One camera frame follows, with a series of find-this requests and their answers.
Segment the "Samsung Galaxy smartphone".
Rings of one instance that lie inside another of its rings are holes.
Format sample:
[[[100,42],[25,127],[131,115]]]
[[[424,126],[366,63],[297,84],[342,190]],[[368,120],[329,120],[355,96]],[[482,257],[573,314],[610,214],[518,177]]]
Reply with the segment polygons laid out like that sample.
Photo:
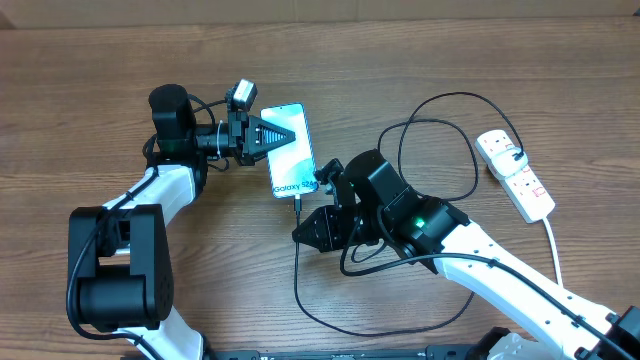
[[[264,108],[263,120],[291,130],[295,140],[267,153],[268,169],[275,198],[294,197],[318,189],[316,163],[304,106],[291,103]]]

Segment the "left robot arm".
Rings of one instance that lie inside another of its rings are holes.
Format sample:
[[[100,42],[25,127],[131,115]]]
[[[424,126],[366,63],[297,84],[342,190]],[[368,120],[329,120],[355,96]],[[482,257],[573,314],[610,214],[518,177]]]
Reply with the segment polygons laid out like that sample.
[[[242,79],[221,105],[226,120],[200,124],[210,105],[177,84],[149,95],[156,132],[143,145],[142,179],[101,206],[69,217],[67,318],[80,336],[126,339],[148,359],[212,359],[208,341],[174,306],[166,227],[202,193],[215,161],[252,166],[296,138],[250,108],[255,84]]]

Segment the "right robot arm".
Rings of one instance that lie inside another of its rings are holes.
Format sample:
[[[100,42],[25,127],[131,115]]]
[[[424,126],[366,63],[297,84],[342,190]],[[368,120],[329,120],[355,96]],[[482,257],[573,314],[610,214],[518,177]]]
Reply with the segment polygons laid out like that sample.
[[[328,186],[334,202],[299,224],[294,242],[321,252],[346,252],[383,241],[398,260],[355,276],[419,263],[484,298],[552,359],[638,358],[638,308],[618,315],[551,281],[450,202],[418,195],[378,150],[361,153],[347,165],[333,159],[315,177]]]

